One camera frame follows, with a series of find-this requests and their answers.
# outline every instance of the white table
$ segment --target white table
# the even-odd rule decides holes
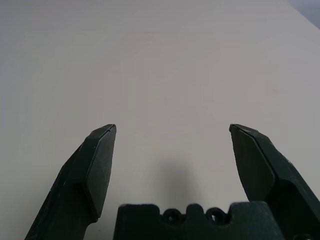
[[[117,124],[118,206],[246,201],[229,124],[258,129],[320,197],[320,30],[285,0],[0,3],[0,239],[24,239],[61,166]]]

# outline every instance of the table surface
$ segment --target table surface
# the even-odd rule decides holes
[[[246,201],[231,123],[259,130],[320,197],[320,30],[286,0],[0,3],[0,239],[23,239],[61,166],[117,125],[118,206]]]

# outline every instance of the black plastic part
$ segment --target black plastic part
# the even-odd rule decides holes
[[[98,128],[61,168],[26,240],[82,240],[101,216],[110,179],[116,126]]]
[[[152,204],[122,205],[113,240],[284,240],[265,202],[233,203],[224,224],[208,219],[198,204],[187,207],[179,224],[170,224],[166,216],[173,210],[184,216],[176,209],[161,216],[159,208]]]
[[[295,167],[257,130],[239,124],[229,130],[249,201],[268,203],[287,240],[320,239],[320,202]]]

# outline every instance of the beige surface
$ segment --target beige surface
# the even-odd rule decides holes
[[[61,166],[117,124],[101,219],[245,201],[228,132],[268,135],[319,188],[320,30],[280,0],[0,3],[0,239],[27,234]]]

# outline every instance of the screw hole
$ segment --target screw hole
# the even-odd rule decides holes
[[[206,211],[206,218],[214,224],[223,225],[227,223],[227,215],[220,208],[214,207]]]
[[[177,209],[166,210],[162,217],[170,225],[177,225],[183,221],[183,217]]]

